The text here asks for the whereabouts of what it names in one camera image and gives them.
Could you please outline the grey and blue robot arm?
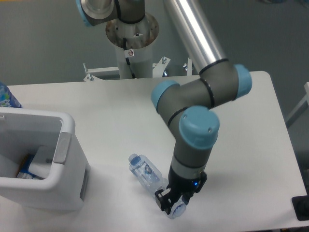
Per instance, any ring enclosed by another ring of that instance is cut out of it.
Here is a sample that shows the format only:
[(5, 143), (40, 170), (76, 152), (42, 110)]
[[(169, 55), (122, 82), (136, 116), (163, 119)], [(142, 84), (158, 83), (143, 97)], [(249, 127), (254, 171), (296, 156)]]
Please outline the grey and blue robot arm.
[[(106, 23), (107, 37), (120, 49), (118, 68), (123, 78), (142, 78), (152, 72), (152, 65), (143, 64), (138, 55), (158, 35), (144, 1), (78, 0), (76, 5), (87, 26)], [(167, 0), (164, 5), (199, 78), (184, 85), (164, 81), (151, 93), (157, 113), (175, 138), (168, 179), (143, 156), (130, 157), (130, 170), (160, 210), (175, 218), (207, 180), (204, 170), (220, 127), (212, 108), (248, 94), (252, 78), (243, 65), (227, 59), (198, 1)]]

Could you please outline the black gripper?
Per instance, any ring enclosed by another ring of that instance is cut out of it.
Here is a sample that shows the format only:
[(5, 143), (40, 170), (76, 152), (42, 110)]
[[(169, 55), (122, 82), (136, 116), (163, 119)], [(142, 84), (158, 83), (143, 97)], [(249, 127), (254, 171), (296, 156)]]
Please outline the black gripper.
[(199, 193), (207, 181), (207, 174), (201, 172), (197, 178), (186, 179), (175, 173), (172, 167), (169, 169), (168, 188), (157, 190), (154, 193), (155, 202), (161, 211), (171, 214), (173, 205), (183, 196), (183, 202), (189, 204), (195, 193)]

